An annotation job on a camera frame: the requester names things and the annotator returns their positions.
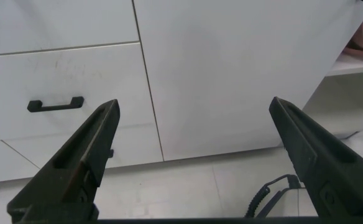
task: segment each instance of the drawer front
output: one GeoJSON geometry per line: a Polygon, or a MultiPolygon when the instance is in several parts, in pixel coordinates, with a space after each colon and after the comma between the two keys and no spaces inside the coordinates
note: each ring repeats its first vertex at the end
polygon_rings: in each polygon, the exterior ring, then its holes
{"type": "Polygon", "coordinates": [[[32,177],[38,171],[38,167],[0,141],[0,181],[32,177]]]}
{"type": "Polygon", "coordinates": [[[140,44],[0,56],[0,139],[72,133],[111,99],[119,127],[155,123],[140,44]],[[27,110],[32,100],[66,105],[75,96],[81,108],[27,110]]]}
{"type": "Polygon", "coordinates": [[[0,54],[137,40],[131,0],[0,0],[0,54]]]}
{"type": "MultiPolygon", "coordinates": [[[[42,168],[71,135],[15,139],[6,143],[42,168]]],[[[155,124],[118,128],[112,149],[114,156],[108,159],[107,168],[163,161],[155,124]]]]}

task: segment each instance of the scuff mark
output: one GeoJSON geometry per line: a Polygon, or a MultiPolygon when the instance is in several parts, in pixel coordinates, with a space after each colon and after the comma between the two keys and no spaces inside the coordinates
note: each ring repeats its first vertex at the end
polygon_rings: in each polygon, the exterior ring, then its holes
{"type": "Polygon", "coordinates": [[[34,72],[37,70],[37,67],[38,67],[38,63],[39,61],[37,61],[37,63],[35,64],[35,67],[34,67],[34,72]]]}

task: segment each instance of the cabinet door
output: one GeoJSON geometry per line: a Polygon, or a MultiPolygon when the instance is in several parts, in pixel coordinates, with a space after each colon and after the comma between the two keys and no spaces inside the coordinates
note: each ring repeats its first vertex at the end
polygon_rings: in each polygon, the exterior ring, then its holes
{"type": "Polygon", "coordinates": [[[302,108],[363,21],[346,0],[135,7],[165,160],[277,146],[272,98],[302,108]]]}
{"type": "Polygon", "coordinates": [[[0,181],[32,177],[38,171],[38,167],[0,141],[0,181]]]}

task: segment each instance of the black drawer handle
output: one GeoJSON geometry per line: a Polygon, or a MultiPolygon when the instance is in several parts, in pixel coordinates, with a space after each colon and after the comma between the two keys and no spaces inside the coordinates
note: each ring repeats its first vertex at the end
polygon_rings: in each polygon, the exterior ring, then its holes
{"type": "Polygon", "coordinates": [[[53,110],[68,110],[68,109],[76,109],[81,108],[83,105],[83,97],[77,96],[71,99],[71,103],[68,105],[58,105],[58,106],[42,106],[42,101],[40,100],[31,100],[28,104],[28,111],[31,113],[35,112],[43,112],[43,111],[53,111],[53,110]]]}

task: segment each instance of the white tile floor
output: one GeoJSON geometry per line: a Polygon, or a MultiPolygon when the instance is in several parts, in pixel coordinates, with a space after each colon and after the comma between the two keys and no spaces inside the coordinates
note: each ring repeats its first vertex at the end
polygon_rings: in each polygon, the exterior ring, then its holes
{"type": "MultiPolygon", "coordinates": [[[[363,157],[363,133],[346,144],[363,157]]],[[[294,173],[282,148],[121,167],[106,171],[95,203],[99,218],[242,217],[263,184],[294,173]]],[[[11,222],[6,204],[28,181],[0,182],[0,223],[11,222]]],[[[261,205],[286,186],[273,185],[261,205]]],[[[274,210],[275,216],[315,215],[300,191],[288,193],[274,210]]]]}

